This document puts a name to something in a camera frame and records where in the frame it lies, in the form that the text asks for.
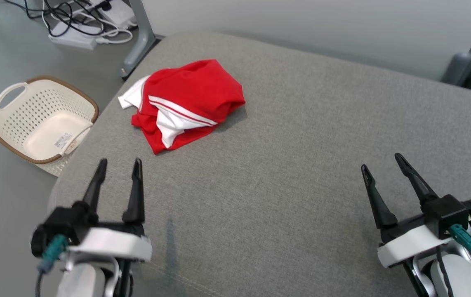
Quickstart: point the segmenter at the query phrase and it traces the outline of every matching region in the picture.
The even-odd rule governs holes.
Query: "stitched seam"
[[[155,269],[154,267],[150,267],[151,265],[156,266],[156,267],[160,268],[161,270]],[[183,283],[183,284],[185,284],[185,285],[188,285],[188,286],[190,286],[190,287],[192,287],[192,288],[194,288],[194,289],[196,289],[196,290],[198,290],[198,291],[200,291],[200,292],[203,292],[203,293],[206,294],[206,295],[209,295],[209,296],[212,296],[212,297],[216,297],[216,296],[211,295],[210,293],[207,293],[207,292],[205,292],[205,291],[203,291],[203,290],[201,290],[201,289],[199,289],[199,288],[197,288],[197,287],[195,287],[195,286],[192,286],[192,285],[189,284],[188,282],[191,282],[191,283],[193,283],[193,284],[195,284],[195,285],[197,285],[197,286],[199,286],[199,287],[202,287],[202,288],[204,288],[204,289],[206,289],[206,290],[208,290],[208,291],[214,293],[214,294],[217,295],[217,296],[225,297],[223,294],[218,293],[218,292],[215,292],[215,291],[213,291],[213,290],[209,289],[208,287],[203,286],[203,285],[201,285],[201,284],[197,284],[196,282],[194,282],[193,280],[190,280],[189,278],[185,278],[184,276],[179,275],[179,274],[177,274],[177,273],[172,273],[172,274],[178,276],[179,278],[184,278],[184,279],[187,280],[188,282],[184,282],[183,280],[179,280],[178,278],[174,277],[173,275],[170,275],[170,274],[166,273],[165,271],[167,271],[167,270],[166,270],[165,268],[160,267],[159,265],[156,265],[156,264],[154,264],[154,263],[148,262],[148,263],[147,263],[147,266],[148,266],[149,268],[151,268],[151,269],[153,269],[153,270],[155,270],[155,271],[157,271],[157,272],[160,272],[160,273],[162,273],[162,274],[165,274],[165,275],[169,276],[170,278],[173,278],[173,279],[175,279],[175,280],[177,280],[177,281],[179,281],[179,282],[181,282],[181,283]]]

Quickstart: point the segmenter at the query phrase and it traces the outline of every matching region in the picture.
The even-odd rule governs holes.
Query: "gray fabric tablecloth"
[[[194,32],[164,39],[119,94],[158,69],[211,58],[243,85],[244,107],[211,135],[154,156],[130,124],[135,110],[114,98],[49,208],[81,199],[108,158],[98,212],[119,221],[140,157],[154,254],[135,268],[134,296],[415,296],[401,267],[377,259],[360,166],[399,219],[420,209],[395,152],[439,195],[470,199],[471,91]]]

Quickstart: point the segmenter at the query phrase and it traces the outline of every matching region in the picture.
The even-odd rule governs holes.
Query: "label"
[[[63,134],[60,137],[60,139],[58,139],[58,141],[56,141],[56,143],[54,143],[54,145],[56,147],[58,147],[59,149],[62,149],[66,145],[67,141],[69,141],[69,139],[71,139],[71,138],[72,138],[72,135],[70,135],[68,132],[65,132],[65,134]]]

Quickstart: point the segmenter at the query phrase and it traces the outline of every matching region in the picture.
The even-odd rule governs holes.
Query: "metal table leg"
[[[120,76],[124,80],[129,77],[142,58],[162,39],[161,36],[156,36],[153,33],[142,0],[130,0],[130,5],[138,24],[138,40],[120,70]]]

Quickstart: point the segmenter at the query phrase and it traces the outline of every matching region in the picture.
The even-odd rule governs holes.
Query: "white wall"
[[[471,0],[143,0],[156,34],[227,32],[441,79],[471,47]]]

